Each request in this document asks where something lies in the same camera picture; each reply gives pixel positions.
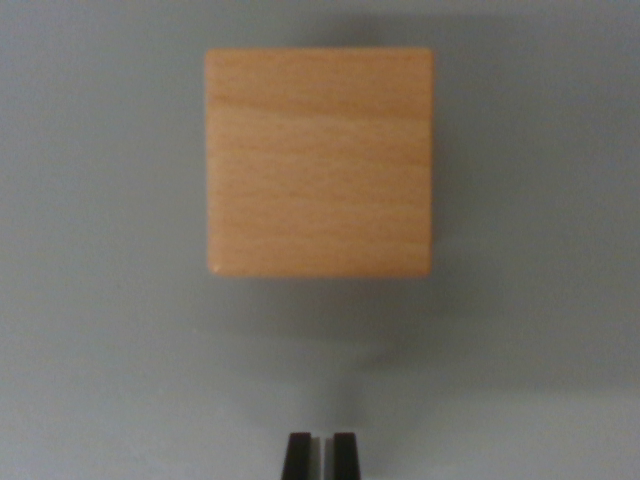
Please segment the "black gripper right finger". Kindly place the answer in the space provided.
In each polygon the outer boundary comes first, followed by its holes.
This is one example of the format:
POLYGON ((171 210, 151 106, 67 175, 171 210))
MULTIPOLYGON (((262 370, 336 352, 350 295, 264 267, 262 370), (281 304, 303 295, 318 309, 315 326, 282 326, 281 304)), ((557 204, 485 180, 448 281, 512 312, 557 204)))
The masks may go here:
POLYGON ((325 441, 324 479, 361 480, 357 436, 338 432, 325 441))

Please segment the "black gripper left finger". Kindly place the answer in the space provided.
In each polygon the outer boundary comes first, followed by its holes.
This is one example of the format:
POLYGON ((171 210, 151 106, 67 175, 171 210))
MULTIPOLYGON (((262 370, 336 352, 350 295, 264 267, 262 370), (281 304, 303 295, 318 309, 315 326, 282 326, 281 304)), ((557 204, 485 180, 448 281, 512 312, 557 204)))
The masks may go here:
POLYGON ((310 432, 289 435, 282 480, 319 480, 321 477, 320 440, 310 432))

